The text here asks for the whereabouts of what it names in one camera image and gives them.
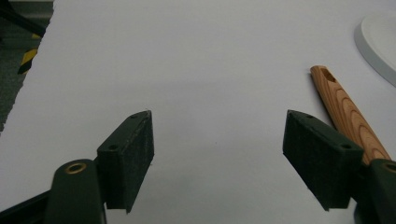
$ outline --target knife handle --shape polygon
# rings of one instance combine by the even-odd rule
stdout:
[[[311,68],[311,75],[335,128],[364,149],[363,162],[368,165],[373,159],[390,160],[388,152],[332,73],[325,66],[317,65]]]

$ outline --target white plate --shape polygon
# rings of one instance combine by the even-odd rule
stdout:
[[[355,42],[364,59],[396,87],[396,11],[365,17]]]

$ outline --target yellow and black tape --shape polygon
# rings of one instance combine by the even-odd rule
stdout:
[[[26,75],[29,69],[32,67],[32,60],[37,55],[37,49],[29,49],[23,55],[19,75]]]

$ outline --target wood grain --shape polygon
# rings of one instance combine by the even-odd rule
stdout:
[[[332,73],[321,65],[311,68],[311,75],[335,128],[364,149],[363,162],[390,160],[388,152]]]

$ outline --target white table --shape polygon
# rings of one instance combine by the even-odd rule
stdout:
[[[328,66],[391,157],[396,89],[354,29],[394,0],[55,1],[0,137],[0,210],[50,188],[129,115],[153,113],[155,157],[132,213],[108,223],[353,223],[282,155],[288,109],[328,123],[309,68]]]

